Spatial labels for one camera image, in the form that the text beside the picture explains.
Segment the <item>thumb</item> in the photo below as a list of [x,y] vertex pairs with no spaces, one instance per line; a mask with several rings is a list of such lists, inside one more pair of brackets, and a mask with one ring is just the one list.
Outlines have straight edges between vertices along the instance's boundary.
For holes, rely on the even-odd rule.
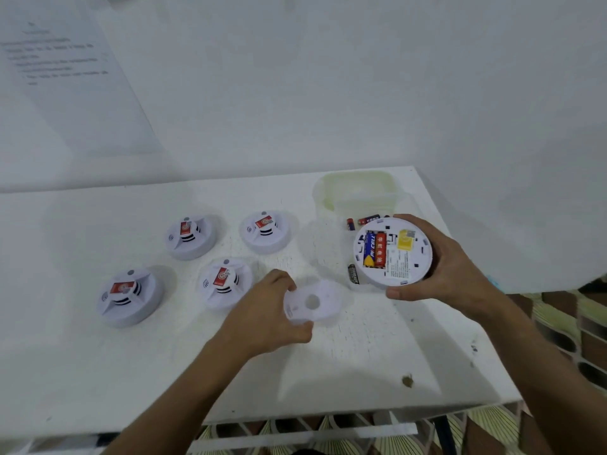
[[314,322],[307,321],[297,326],[291,326],[291,341],[293,343],[309,343],[312,340]]
[[416,301],[424,298],[435,298],[433,292],[432,284],[426,280],[405,286],[387,288],[385,296],[393,300]]

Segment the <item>left hand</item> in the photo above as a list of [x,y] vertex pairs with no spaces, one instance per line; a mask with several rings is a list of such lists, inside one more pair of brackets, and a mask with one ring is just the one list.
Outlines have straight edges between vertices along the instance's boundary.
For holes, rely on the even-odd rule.
[[247,360],[287,344],[308,343],[314,323],[293,325],[285,315],[285,293],[295,289],[289,273],[273,269],[240,299],[216,339],[231,344]]

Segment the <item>center hole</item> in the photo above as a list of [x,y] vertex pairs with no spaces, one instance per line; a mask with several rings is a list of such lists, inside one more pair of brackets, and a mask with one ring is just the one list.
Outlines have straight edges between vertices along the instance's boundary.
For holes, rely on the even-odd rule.
[[321,305],[321,299],[318,296],[312,294],[305,299],[305,306],[307,309],[316,309]]

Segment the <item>smoke detector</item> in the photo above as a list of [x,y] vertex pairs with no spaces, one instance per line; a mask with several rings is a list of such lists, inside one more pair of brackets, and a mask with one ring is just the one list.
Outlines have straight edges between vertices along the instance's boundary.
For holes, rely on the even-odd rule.
[[147,268],[118,273],[97,299],[97,313],[112,327],[140,323],[156,310],[162,300],[162,281]]
[[422,230],[403,219],[367,223],[354,239],[354,262],[380,288],[420,281],[432,265],[432,245]]
[[164,236],[164,245],[178,260],[192,260],[209,252],[217,240],[217,231],[208,216],[184,217],[173,223]]
[[256,212],[240,224],[240,237],[253,252],[278,252],[289,242],[289,220],[275,210]]
[[286,317],[293,324],[330,318],[341,311],[340,286],[334,281],[321,280],[287,292],[283,304]]
[[253,271],[239,258],[218,258],[200,274],[198,291],[211,309],[232,308],[253,285]]

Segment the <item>white wall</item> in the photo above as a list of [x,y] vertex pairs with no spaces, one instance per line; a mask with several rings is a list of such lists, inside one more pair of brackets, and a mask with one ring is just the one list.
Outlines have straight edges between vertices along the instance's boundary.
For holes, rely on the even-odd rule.
[[161,155],[79,158],[0,76],[0,189],[414,165],[507,290],[607,271],[607,0],[92,0]]

